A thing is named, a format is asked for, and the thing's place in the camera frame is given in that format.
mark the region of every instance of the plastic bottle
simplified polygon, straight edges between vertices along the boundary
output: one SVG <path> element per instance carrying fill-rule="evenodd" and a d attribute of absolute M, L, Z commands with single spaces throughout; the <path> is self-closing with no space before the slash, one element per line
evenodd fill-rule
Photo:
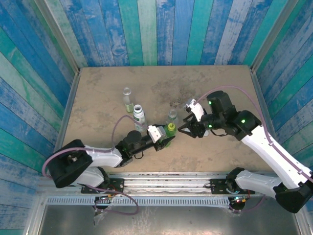
<path fill-rule="evenodd" d="M 134 111 L 134 101 L 131 97 L 131 93 L 132 93 L 132 90 L 130 88 L 128 88 L 128 87 L 124 88 L 124 90 L 123 90 L 123 94 L 124 94 L 123 101 L 125 104 L 126 111 L 128 113 L 132 113 Z"/>
<path fill-rule="evenodd" d="M 168 112 L 166 124 L 174 123 L 176 126 L 178 126 L 178 122 L 179 122 L 179 119 L 177 117 L 177 111 L 175 109 L 171 109 Z"/>
<path fill-rule="evenodd" d="M 177 127 L 175 126 L 174 123 L 169 123 L 164 127 L 164 130 L 166 132 L 166 137 L 172 137 L 176 135 L 177 132 Z M 169 142 L 165 147 L 168 147 L 171 145 L 171 142 Z"/>
<path fill-rule="evenodd" d="M 147 125 L 146 123 L 146 115 L 145 112 L 143 111 L 141 105 L 137 104 L 134 106 L 134 119 L 139 122 L 141 125 Z M 143 132 L 146 130 L 146 128 L 139 126 L 138 124 L 135 123 L 135 129 L 139 132 Z"/>

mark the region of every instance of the beige tabletop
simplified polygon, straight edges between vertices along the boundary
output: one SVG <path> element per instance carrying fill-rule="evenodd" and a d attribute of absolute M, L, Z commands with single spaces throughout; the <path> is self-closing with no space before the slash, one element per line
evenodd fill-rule
<path fill-rule="evenodd" d="M 93 147 L 111 147 L 111 133 L 116 121 L 127 114 L 123 89 L 130 87 L 136 104 L 146 113 L 148 124 L 165 124 L 168 111 L 174 107 L 180 120 L 189 98 L 198 98 L 212 88 L 235 85 L 245 89 L 257 101 L 247 66 L 158 66 L 83 68 L 71 111 L 64 144 L 81 139 Z M 256 116 L 252 103 L 235 89 L 224 89 L 237 110 L 249 110 Z M 202 106 L 210 112 L 207 102 Z M 121 121 L 115 144 L 134 130 L 131 120 Z M 193 139 L 178 133 L 170 147 L 159 152 L 145 151 L 141 160 L 121 168 L 105 167 L 110 172 L 157 171 L 230 171 L 240 166 L 248 170 L 270 170 L 249 147 L 232 136 L 210 134 Z"/>

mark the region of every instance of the blue wooden wall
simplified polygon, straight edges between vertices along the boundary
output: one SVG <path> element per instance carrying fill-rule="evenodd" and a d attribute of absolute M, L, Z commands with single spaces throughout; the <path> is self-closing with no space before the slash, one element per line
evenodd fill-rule
<path fill-rule="evenodd" d="M 0 234 L 20 235 L 74 72 L 34 0 L 0 1 Z"/>
<path fill-rule="evenodd" d="M 277 140 L 313 166 L 313 0 L 299 0 L 257 76 Z"/>
<path fill-rule="evenodd" d="M 81 67 L 251 65 L 287 0 L 45 0 Z"/>

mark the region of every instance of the green bottle cap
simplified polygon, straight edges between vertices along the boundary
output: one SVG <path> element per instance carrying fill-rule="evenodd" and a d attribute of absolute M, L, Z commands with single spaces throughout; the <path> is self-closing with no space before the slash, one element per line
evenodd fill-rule
<path fill-rule="evenodd" d="M 167 125 L 167 129 L 168 129 L 169 131 L 174 131 L 174 130 L 175 130 L 175 124 L 174 124 L 174 123 L 169 123 L 169 124 Z"/>

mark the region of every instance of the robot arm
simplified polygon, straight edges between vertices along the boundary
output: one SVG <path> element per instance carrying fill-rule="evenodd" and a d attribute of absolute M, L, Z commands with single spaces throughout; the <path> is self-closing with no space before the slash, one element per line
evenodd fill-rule
<path fill-rule="evenodd" d="M 113 150 L 90 147 L 84 145 L 81 140 L 74 140 L 57 152 L 69 148 L 86 148 L 86 150 L 60 154 L 50 161 L 47 168 L 57 188 L 63 188 L 72 183 L 105 188 L 103 183 L 110 180 L 100 166 L 126 166 L 133 161 L 136 154 L 143 155 L 143 151 L 152 147 L 156 151 L 162 150 L 174 137 L 166 138 L 164 126 L 151 125 L 145 136 L 138 131 L 129 132 Z"/>
<path fill-rule="evenodd" d="M 313 195 L 313 184 L 292 167 L 269 144 L 260 120 L 249 111 L 237 112 L 229 96 L 223 91 L 217 91 L 207 96 L 211 114 L 195 100 L 189 100 L 185 106 L 191 113 L 184 119 L 185 124 L 178 131 L 193 138 L 202 138 L 206 130 L 224 129 L 226 135 L 234 136 L 238 141 L 253 149 L 278 175 L 269 177 L 251 173 L 243 168 L 231 171 L 226 184 L 230 192 L 239 189 L 249 189 L 271 196 L 286 210 L 297 213 Z M 293 158 L 271 136 L 278 149 L 304 173 L 311 175 L 305 167 Z"/>

